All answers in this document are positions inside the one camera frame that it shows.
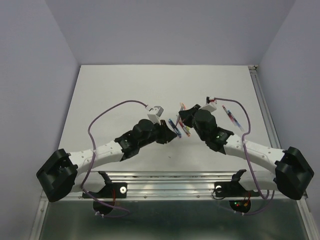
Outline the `grey purple marker pen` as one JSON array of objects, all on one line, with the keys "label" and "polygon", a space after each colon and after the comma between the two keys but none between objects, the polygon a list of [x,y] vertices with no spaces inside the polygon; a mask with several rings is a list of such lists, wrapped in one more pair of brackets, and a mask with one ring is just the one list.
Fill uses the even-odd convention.
[{"label": "grey purple marker pen", "polygon": [[179,114],[180,111],[183,111],[184,110],[184,107],[183,106],[180,106],[180,110],[178,111],[178,114],[177,114],[177,119],[176,119],[176,123],[175,123],[175,126],[177,127],[179,122],[180,122],[180,119],[181,119],[181,116]]}]

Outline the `blue green pen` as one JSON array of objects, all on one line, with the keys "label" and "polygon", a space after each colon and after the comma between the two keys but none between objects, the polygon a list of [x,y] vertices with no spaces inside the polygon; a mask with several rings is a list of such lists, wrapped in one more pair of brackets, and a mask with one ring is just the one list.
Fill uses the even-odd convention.
[{"label": "blue green pen", "polygon": [[174,124],[174,122],[173,122],[170,118],[168,119],[168,122],[169,122],[170,126],[172,127],[172,129],[174,130],[174,132],[177,134],[177,136],[178,136],[179,138],[181,138],[181,137],[182,137],[182,134],[181,134],[181,132],[179,131],[179,129],[176,127],[176,125]]}]

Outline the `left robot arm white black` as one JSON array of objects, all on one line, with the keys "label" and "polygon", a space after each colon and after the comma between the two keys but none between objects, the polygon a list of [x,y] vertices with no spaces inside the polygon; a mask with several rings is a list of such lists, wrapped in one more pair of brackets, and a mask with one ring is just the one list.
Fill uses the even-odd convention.
[{"label": "left robot arm white black", "polygon": [[76,179],[96,167],[121,162],[136,156],[140,149],[152,144],[167,144],[178,135],[166,122],[153,123],[141,119],[134,127],[109,143],[78,152],[67,153],[63,148],[54,151],[36,177],[49,202],[57,202],[71,192],[80,192]]}]

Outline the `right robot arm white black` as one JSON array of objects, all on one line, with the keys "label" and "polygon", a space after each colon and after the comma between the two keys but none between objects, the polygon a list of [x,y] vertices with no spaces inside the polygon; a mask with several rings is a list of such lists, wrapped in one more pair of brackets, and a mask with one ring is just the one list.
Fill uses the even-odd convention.
[{"label": "right robot arm white black", "polygon": [[300,200],[315,173],[295,147],[271,148],[243,140],[232,131],[219,127],[212,115],[213,107],[198,104],[179,111],[182,123],[193,128],[213,151],[256,164],[263,171],[238,170],[230,181],[219,184],[218,197],[240,197],[251,191],[279,191],[292,200]]}]

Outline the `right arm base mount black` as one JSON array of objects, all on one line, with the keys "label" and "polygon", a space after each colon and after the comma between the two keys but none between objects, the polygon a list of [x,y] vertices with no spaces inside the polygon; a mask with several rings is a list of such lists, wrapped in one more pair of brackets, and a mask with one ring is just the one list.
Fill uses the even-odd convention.
[{"label": "right arm base mount black", "polygon": [[246,173],[245,169],[241,169],[232,175],[230,181],[220,181],[214,183],[212,198],[215,200],[223,200],[225,198],[236,198],[229,200],[231,210],[240,214],[247,214],[251,209],[251,197],[259,197],[259,193],[253,190],[246,190],[241,184],[241,177]]}]

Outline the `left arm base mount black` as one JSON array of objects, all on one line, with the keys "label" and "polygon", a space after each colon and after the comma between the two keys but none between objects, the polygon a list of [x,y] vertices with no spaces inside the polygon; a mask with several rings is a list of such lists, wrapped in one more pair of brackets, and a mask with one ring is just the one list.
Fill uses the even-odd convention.
[{"label": "left arm base mount black", "polygon": [[113,182],[105,171],[98,171],[97,174],[103,178],[103,186],[96,191],[82,191],[84,199],[93,200],[93,210],[97,216],[102,218],[122,218],[130,214],[124,207],[116,205],[117,199],[127,197],[128,184],[126,182]]}]

